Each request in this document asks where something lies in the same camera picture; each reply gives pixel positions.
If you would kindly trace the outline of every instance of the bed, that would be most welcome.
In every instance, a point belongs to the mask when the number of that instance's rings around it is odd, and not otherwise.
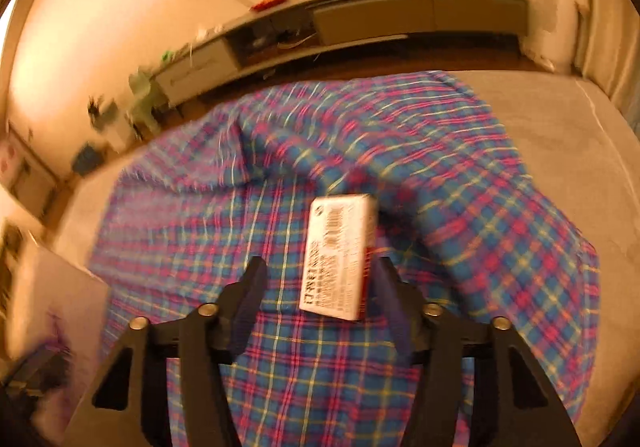
[[[640,375],[640,143],[590,82],[535,72],[454,75],[492,107],[535,185],[600,257],[598,342],[577,422],[583,445],[596,446]],[[55,239],[55,252],[88,265],[114,183],[137,156],[82,183]]]

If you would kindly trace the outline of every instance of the wooden floor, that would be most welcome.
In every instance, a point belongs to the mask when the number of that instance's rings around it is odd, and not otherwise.
[[[425,70],[545,71],[520,55],[518,42],[511,37],[438,35],[412,38],[310,56],[278,66],[277,69],[235,81],[182,103],[180,112],[167,112],[159,123],[165,132],[185,122],[199,119],[217,104],[277,84],[307,80],[348,80]],[[152,135],[144,130],[143,135],[145,141],[133,146],[129,152],[148,144]],[[118,156],[121,155],[107,150],[106,163]],[[66,183],[52,201],[42,220],[47,234],[53,235],[57,230],[72,197],[75,183]]]

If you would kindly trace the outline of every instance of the blue plaid fabric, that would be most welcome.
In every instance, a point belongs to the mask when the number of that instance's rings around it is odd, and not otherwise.
[[[352,323],[298,309],[317,196],[378,199],[376,252],[428,299],[517,326],[576,419],[598,322],[593,247],[535,188],[490,107],[445,72],[272,87],[154,141],[121,176],[90,268],[112,289],[104,348],[215,300],[252,255],[267,293],[224,369],[244,446],[398,445],[418,371],[375,305]],[[472,374],[456,444],[468,440]],[[186,445],[177,363],[175,445]]]

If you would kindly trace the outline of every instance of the white cabinet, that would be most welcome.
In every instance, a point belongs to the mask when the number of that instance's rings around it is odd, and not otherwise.
[[[184,102],[238,73],[238,64],[222,38],[189,52],[162,69],[155,79],[171,105]]]

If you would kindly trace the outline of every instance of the small white box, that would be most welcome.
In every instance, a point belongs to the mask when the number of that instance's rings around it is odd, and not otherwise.
[[[377,220],[376,201],[367,194],[313,201],[300,310],[348,321],[364,316]]]

